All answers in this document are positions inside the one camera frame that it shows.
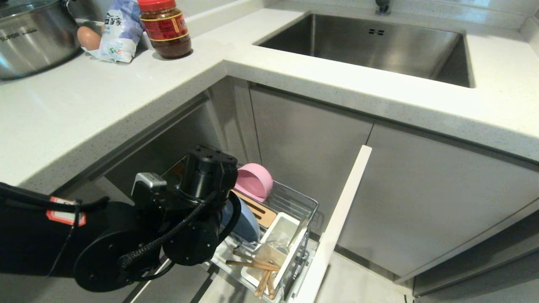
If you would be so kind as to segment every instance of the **sauce jar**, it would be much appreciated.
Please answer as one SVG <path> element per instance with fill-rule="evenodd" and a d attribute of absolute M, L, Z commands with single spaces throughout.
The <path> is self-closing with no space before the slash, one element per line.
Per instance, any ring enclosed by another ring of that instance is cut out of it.
<path fill-rule="evenodd" d="M 191 38 L 174 0 L 138 0 L 140 20 L 151 45 L 165 59 L 176 59 L 189 55 Z"/>

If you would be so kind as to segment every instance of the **white countertop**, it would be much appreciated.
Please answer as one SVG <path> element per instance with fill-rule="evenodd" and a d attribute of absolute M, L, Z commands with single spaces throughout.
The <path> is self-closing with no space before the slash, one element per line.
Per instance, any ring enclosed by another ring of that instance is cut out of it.
<path fill-rule="evenodd" d="M 252 45 L 309 11 L 463 32 L 475 88 Z M 145 51 L 115 65 L 83 54 L 0 83 L 0 182 L 51 192 L 227 75 L 539 161 L 539 58 L 518 32 L 283 2 L 192 43 L 180 60 Z"/>

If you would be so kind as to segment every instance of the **white cabinet door edge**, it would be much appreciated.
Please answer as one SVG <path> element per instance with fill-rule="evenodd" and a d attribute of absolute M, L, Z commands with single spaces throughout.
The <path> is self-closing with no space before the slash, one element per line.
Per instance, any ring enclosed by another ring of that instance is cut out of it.
<path fill-rule="evenodd" d="M 329 259 L 335 249 L 344 222 L 348 216 L 348 211 L 352 206 L 352 201 L 354 200 L 357 188 L 359 187 L 361 178 L 365 172 L 365 167 L 367 166 L 371 151 L 372 148 L 363 145 L 360 152 L 357 154 L 356 161 L 354 162 L 352 171 L 344 185 L 337 206 L 329 220 L 328 227 L 320 237 L 320 243 L 314 254 L 313 261 L 307 268 L 307 276 L 305 277 L 297 296 L 293 300 L 290 300 L 290 302 L 314 302 L 322 279 L 326 273 L 326 269 L 328 268 Z"/>

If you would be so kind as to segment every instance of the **egg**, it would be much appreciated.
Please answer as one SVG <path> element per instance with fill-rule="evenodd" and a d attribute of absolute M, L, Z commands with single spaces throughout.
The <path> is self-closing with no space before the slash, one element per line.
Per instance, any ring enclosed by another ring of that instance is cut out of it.
<path fill-rule="evenodd" d="M 97 50 L 99 48 L 99 43 L 101 42 L 101 36 L 86 26 L 79 27 L 79 30 L 77 30 L 77 38 L 79 39 L 80 45 L 89 51 Z"/>

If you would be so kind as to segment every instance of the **stainless steel cabinet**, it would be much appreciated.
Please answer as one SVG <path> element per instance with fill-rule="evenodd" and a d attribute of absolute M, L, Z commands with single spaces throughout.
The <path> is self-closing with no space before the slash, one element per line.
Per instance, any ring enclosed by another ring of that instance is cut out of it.
<path fill-rule="evenodd" d="M 456 141 L 374 125 L 371 159 L 338 245 L 415 276 L 529 214 L 537 168 Z"/>
<path fill-rule="evenodd" d="M 319 202 L 313 231 L 320 234 L 373 121 L 265 88 L 252 88 L 251 99 L 262 165 Z"/>

